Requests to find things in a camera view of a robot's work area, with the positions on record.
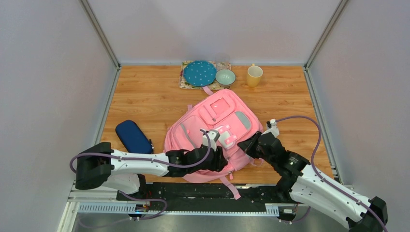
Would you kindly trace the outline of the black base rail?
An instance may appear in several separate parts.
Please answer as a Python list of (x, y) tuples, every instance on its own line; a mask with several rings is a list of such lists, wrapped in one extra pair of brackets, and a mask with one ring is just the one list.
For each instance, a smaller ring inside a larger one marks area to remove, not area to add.
[(236, 185), (240, 198), (224, 184), (152, 183), (141, 192), (131, 194), (138, 199), (163, 199), (168, 211), (200, 212), (261, 212), (266, 203), (291, 204), (296, 202), (273, 186), (248, 187)]

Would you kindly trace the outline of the yellow mug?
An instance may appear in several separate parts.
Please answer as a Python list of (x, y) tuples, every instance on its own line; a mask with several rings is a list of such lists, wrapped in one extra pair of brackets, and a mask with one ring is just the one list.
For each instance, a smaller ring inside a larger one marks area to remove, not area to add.
[(252, 64), (247, 70), (247, 77), (246, 82), (249, 87), (256, 87), (258, 86), (262, 76), (263, 70), (261, 67)]

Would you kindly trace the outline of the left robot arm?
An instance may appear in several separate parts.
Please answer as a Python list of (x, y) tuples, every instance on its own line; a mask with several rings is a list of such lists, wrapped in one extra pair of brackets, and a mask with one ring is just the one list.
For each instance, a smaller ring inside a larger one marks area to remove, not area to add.
[(222, 148), (205, 145), (191, 151), (170, 150), (158, 154), (140, 154), (112, 149), (110, 142), (99, 143), (72, 159), (76, 166), (75, 187), (90, 190), (107, 187), (143, 200), (148, 188), (143, 175), (184, 177), (197, 171), (221, 171), (227, 164)]

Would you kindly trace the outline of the navy blue pencil case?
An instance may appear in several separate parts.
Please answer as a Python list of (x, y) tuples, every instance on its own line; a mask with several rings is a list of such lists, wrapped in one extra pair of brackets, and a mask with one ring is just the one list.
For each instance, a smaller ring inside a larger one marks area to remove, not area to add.
[(116, 134), (130, 153), (153, 154), (152, 141), (149, 140), (138, 125), (132, 120), (125, 120), (115, 128)]

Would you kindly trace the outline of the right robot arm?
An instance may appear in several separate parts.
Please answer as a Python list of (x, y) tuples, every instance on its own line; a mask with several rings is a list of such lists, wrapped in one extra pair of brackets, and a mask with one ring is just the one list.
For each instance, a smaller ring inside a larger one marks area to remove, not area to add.
[(386, 202), (345, 187), (323, 174), (308, 159), (287, 150), (272, 133), (257, 132), (238, 146), (247, 155), (263, 159), (280, 175), (276, 197), (308, 205), (339, 222), (351, 232), (384, 232)]

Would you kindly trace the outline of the light green bowl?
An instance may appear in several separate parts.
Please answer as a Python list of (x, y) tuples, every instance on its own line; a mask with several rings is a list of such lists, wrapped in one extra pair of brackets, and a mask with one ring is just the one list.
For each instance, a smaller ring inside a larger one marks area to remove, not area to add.
[(223, 87), (230, 87), (236, 81), (236, 75), (228, 69), (219, 70), (215, 75), (215, 80)]

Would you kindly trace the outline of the clear drinking glass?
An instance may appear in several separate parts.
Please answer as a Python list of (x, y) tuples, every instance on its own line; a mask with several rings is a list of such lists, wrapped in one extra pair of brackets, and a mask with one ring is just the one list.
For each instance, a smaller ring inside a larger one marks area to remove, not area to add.
[(225, 53), (216, 54), (215, 65), (216, 65), (217, 71), (228, 70), (230, 67), (230, 57)]

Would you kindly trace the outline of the pink student backpack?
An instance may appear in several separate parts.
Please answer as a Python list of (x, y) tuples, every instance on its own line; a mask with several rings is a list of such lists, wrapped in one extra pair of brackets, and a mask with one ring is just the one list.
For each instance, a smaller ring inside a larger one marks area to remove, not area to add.
[(168, 130), (164, 150), (193, 150), (204, 141), (201, 129), (215, 130), (219, 133), (216, 142), (221, 146), (227, 164), (220, 171), (198, 170), (187, 174), (183, 179), (191, 183), (205, 183), (220, 179), (230, 189), (237, 200), (241, 196), (226, 176), (233, 178), (233, 172), (252, 163), (253, 158), (238, 146), (239, 142), (251, 138), (263, 127), (257, 116), (232, 90), (207, 91), (209, 96), (190, 107), (187, 112)]

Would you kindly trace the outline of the blue polka dot plate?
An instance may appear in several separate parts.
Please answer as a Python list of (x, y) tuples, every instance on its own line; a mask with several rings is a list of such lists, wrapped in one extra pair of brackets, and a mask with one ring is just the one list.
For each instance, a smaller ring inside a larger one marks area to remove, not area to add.
[(205, 60), (195, 60), (183, 69), (186, 82), (194, 87), (205, 87), (213, 83), (217, 69)]

